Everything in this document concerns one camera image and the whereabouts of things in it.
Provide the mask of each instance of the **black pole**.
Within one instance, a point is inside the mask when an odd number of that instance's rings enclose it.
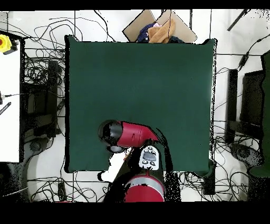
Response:
[[[231,24],[231,26],[227,29],[227,31],[230,31],[235,26],[235,24],[242,18],[242,16],[247,14],[247,13],[248,13],[248,10],[243,10],[240,13],[240,15],[236,18],[236,20],[234,20],[234,22]]]

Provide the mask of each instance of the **yellow object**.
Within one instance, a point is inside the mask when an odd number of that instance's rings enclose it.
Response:
[[[11,49],[11,41],[8,36],[0,34],[0,52],[4,53]]]

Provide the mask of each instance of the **floor tile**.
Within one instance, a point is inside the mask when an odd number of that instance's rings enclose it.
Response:
[[[210,34],[210,10],[192,10],[192,30],[197,35],[194,43],[204,43]]]

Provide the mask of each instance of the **black border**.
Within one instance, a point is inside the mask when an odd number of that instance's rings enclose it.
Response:
[[[65,165],[64,171],[70,173],[70,42],[69,35],[65,35]]]

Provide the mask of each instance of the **green table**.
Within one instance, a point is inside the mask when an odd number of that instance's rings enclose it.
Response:
[[[208,172],[215,40],[142,44],[65,39],[66,172],[108,169],[110,153],[98,138],[98,127],[107,119],[158,127],[168,140],[174,170]]]

